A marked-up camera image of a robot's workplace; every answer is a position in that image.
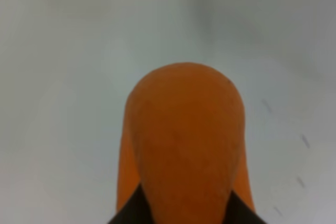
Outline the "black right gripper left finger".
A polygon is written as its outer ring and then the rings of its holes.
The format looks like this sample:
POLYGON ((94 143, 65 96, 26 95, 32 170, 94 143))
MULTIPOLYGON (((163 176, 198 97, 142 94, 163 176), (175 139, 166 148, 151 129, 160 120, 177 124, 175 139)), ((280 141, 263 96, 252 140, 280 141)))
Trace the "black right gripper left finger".
POLYGON ((154 224, 141 184, 108 224, 154 224))

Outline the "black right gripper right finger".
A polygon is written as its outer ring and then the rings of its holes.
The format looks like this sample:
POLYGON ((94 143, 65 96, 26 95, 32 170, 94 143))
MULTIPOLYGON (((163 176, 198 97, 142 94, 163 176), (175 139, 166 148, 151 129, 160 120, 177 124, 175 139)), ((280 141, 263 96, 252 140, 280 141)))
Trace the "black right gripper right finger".
POLYGON ((222 224, 266 224, 232 191, 222 224))

